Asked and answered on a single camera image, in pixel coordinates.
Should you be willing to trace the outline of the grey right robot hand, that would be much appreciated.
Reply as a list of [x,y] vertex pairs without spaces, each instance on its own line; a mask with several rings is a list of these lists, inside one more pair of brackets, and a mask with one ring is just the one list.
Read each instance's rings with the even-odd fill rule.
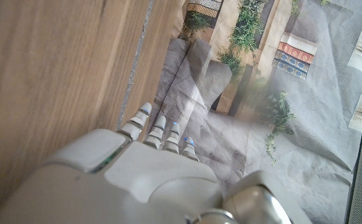
[[48,157],[0,209],[0,223],[308,223],[284,185],[264,171],[223,195],[179,124],[160,117],[138,140],[145,103],[118,131],[96,129]]

